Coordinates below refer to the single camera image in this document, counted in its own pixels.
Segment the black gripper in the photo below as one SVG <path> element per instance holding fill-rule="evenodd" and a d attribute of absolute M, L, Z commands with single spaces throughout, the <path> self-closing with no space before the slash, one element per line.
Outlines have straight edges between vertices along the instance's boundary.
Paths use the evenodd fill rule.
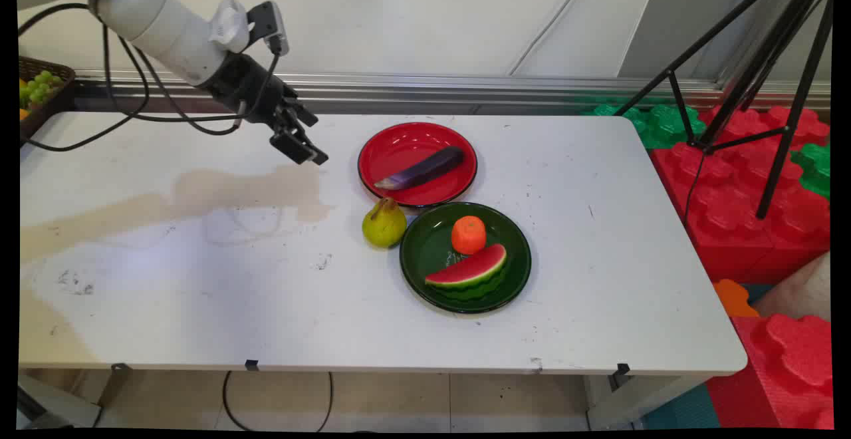
<path fill-rule="evenodd" d="M 294 120 L 313 127 L 318 118 L 298 99 L 285 82 L 275 76 L 280 55 L 264 67 L 245 53 L 228 52 L 215 72 L 199 85 L 217 102 L 249 123 L 262 123 L 274 130 L 270 145 L 296 164 L 323 164 L 328 154 L 318 149 L 302 130 L 287 129 Z M 292 118 L 286 117 L 285 111 Z"/>

